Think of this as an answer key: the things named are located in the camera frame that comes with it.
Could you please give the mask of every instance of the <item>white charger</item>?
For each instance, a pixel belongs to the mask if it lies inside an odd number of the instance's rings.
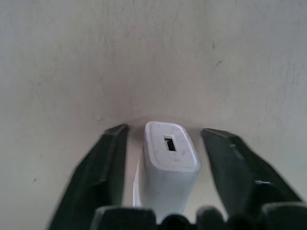
[[[182,126],[148,122],[133,183],[133,205],[153,209],[158,222],[169,214],[181,214],[200,167],[193,143]]]

